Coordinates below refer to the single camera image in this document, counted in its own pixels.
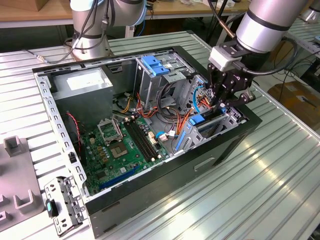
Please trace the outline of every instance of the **blue cable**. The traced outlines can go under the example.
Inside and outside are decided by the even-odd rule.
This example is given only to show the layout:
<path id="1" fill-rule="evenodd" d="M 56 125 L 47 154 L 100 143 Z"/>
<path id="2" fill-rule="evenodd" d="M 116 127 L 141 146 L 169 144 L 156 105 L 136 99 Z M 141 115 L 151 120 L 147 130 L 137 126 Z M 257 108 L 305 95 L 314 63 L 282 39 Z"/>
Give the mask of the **blue cable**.
<path id="1" fill-rule="evenodd" d="M 157 139 L 158 137 L 160 137 L 160 135 L 165 134 L 164 131 L 160 131 L 155 135 L 155 138 Z"/>
<path id="2" fill-rule="evenodd" d="M 197 106 L 196 92 L 197 92 L 198 89 L 200 89 L 200 88 L 202 88 L 202 87 L 203 87 L 203 86 L 197 86 L 197 87 L 194 89 L 194 91 L 193 91 L 193 106 L 194 106 L 195 110 L 196 110 L 198 113 L 200 113 L 200 110 L 199 110 L 199 108 L 198 108 L 198 106 Z"/>
<path id="3" fill-rule="evenodd" d="M 142 34 L 142 32 L 144 31 L 144 29 L 145 29 L 145 23 L 146 23 L 146 20 L 143 20 L 142 29 L 141 29 L 141 31 L 139 32 L 139 34 L 137 35 L 137 37 L 139 37 L 139 36 Z"/>

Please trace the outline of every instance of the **green button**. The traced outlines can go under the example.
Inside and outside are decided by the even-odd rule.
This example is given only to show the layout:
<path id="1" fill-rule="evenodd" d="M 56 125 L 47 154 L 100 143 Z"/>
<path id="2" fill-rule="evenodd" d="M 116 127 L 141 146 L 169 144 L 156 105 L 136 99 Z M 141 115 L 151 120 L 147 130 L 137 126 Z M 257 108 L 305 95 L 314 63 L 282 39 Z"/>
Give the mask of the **green button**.
<path id="1" fill-rule="evenodd" d="M 51 203 L 50 203 L 50 202 L 48 202 L 48 203 L 46 204 L 46 209 L 48 210 L 48 212 L 51 211 Z"/>

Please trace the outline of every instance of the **green motherboard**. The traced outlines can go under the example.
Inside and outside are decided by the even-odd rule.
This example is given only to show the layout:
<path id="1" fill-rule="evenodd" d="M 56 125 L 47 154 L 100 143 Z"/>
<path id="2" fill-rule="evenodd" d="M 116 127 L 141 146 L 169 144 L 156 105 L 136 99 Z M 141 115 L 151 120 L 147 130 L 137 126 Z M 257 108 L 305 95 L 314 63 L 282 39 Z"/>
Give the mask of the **green motherboard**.
<path id="1" fill-rule="evenodd" d="M 82 166 L 90 195 L 169 158 L 168 152 L 160 143 L 155 144 L 150 140 L 149 132 L 154 134 L 146 121 L 139 117 L 130 123 L 108 122 L 100 129 L 97 127 L 81 135 L 86 157 Z M 106 139 L 113 136 L 116 140 L 106 144 Z M 156 153 L 154 157 L 146 154 L 146 146 L 149 147 L 149 153 Z"/>

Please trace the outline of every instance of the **metal latch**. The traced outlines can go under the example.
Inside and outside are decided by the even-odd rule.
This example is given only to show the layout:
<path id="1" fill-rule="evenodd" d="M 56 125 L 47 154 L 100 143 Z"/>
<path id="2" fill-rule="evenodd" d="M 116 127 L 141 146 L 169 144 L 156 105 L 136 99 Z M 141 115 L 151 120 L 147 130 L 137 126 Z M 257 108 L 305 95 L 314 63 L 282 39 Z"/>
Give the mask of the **metal latch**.
<path id="1" fill-rule="evenodd" d="M 88 217 L 73 176 L 59 176 L 44 189 L 46 209 L 59 237 L 80 226 Z"/>

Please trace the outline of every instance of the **metal table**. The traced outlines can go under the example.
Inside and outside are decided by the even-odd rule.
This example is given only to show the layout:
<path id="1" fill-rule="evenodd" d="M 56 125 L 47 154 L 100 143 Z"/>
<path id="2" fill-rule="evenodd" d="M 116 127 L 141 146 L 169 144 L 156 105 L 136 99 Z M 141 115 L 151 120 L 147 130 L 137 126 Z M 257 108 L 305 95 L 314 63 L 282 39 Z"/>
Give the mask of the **metal table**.
<path id="1" fill-rule="evenodd" d="M 309 24 L 297 18 L 286 35 L 311 54 L 320 51 L 320 44 L 314 41 L 316 36 L 320 36 L 320 23 Z"/>
<path id="2" fill-rule="evenodd" d="M 207 65 L 211 48 L 187 32 L 110 41 L 115 54 L 173 45 Z M 36 52 L 54 60 L 67 50 L 58 46 Z M 44 185 L 68 171 L 31 73 L 42 65 L 22 51 L 0 54 L 0 139 L 27 138 L 45 200 Z M 257 99 L 248 107 L 263 122 L 226 161 L 100 239 L 307 239 L 320 223 L 320 137 L 253 88 Z M 0 233 L 0 239 L 23 238 L 58 237 L 42 212 Z M 86 219 L 62 239 L 92 238 Z"/>

